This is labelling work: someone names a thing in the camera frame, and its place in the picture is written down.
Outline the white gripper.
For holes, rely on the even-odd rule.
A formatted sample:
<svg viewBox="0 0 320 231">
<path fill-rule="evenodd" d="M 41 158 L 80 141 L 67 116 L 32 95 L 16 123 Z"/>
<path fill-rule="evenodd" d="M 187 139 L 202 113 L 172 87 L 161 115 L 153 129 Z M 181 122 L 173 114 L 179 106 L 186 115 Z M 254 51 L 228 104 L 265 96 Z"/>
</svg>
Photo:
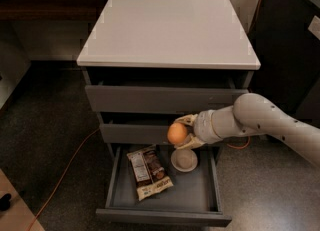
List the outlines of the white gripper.
<svg viewBox="0 0 320 231">
<path fill-rule="evenodd" d="M 185 140 L 181 143 L 175 144 L 174 148 L 177 150 L 182 149 L 195 149 L 203 146 L 204 144 L 214 144 L 222 140 L 214 130 L 213 116 L 214 110 L 202 111 L 197 114 L 188 114 L 174 120 L 175 123 L 181 123 L 193 127 L 194 134 L 187 135 Z"/>
</svg>

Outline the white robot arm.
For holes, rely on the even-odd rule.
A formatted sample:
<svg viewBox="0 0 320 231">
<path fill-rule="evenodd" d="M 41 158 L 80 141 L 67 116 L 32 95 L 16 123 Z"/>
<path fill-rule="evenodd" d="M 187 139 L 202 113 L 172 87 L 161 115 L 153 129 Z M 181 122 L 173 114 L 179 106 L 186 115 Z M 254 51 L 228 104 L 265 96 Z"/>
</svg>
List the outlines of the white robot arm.
<svg viewBox="0 0 320 231">
<path fill-rule="evenodd" d="M 320 166 L 320 129 L 287 115 L 259 94 L 243 94 L 232 106 L 186 115 L 175 123 L 191 128 L 182 142 L 173 142 L 176 149 L 194 149 L 230 137 L 269 135 Z"/>
</svg>

